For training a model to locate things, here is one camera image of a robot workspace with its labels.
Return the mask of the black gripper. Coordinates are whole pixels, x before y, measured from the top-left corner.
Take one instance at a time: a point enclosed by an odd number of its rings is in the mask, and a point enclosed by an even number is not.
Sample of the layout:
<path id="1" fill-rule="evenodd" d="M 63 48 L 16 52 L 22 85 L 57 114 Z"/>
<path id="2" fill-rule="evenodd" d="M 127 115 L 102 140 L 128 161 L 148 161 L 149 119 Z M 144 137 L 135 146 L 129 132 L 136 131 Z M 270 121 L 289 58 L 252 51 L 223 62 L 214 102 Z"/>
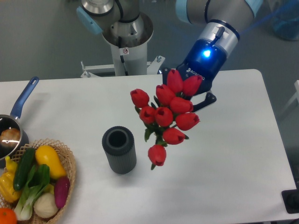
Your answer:
<path id="1" fill-rule="evenodd" d="M 203 78 L 194 95 L 207 93 L 202 102 L 193 106 L 193 112 L 198 112 L 216 102 L 216 96 L 209 90 L 211 90 L 212 82 L 226 59 L 225 51 L 217 46 L 210 46 L 206 40 L 199 39 L 195 42 L 185 60 L 176 67 L 183 80 L 194 75 L 200 75 Z M 170 71 L 170 68 L 162 68 L 162 81 L 165 85 L 167 85 L 167 77 Z"/>

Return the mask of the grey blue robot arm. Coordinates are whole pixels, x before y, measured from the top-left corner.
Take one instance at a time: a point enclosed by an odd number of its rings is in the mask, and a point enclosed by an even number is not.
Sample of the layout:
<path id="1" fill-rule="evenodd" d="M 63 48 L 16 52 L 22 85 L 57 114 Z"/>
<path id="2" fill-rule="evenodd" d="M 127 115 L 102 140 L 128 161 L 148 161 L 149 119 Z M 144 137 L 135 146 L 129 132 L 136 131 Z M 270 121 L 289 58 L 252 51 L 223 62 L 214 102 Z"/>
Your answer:
<path id="1" fill-rule="evenodd" d="M 201 75 L 197 94 L 206 94 L 193 109 L 216 101 L 212 83 L 240 40 L 240 33 L 256 16 L 260 0 L 178 0 L 177 17 L 189 24 L 206 26 L 184 61 L 177 66 L 183 79 Z M 145 75 L 156 71 L 147 64 L 147 43 L 153 35 L 151 19 L 140 11 L 137 0 L 84 0 L 76 10 L 81 23 L 110 45 L 117 76 Z"/>

